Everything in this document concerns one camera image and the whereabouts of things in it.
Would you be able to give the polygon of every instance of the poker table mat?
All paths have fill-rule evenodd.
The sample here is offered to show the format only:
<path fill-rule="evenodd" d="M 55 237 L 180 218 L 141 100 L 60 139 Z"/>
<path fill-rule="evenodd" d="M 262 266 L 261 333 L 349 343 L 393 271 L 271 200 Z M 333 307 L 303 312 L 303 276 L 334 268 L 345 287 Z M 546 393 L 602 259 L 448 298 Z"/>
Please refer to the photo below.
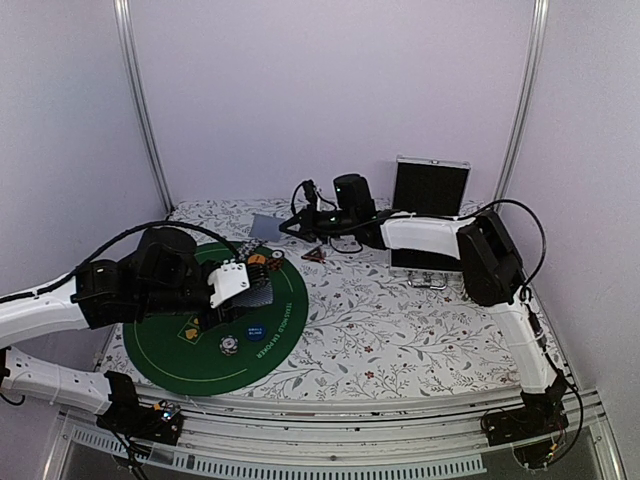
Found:
<path fill-rule="evenodd" d="M 269 257 L 271 250 L 256 253 Z M 233 256 L 218 243 L 198 247 L 196 259 L 226 260 Z M 296 346 L 309 310 L 302 277 L 289 262 L 269 273 L 273 303 L 233 323 L 200 332 L 194 315 L 158 315 L 124 326 L 124 345 L 135 367 L 156 385 L 183 395 L 218 395 L 237 390 L 274 370 Z M 266 336 L 251 341 L 247 329 L 266 327 Z M 230 356 L 220 349 L 223 337 L 238 340 Z"/>

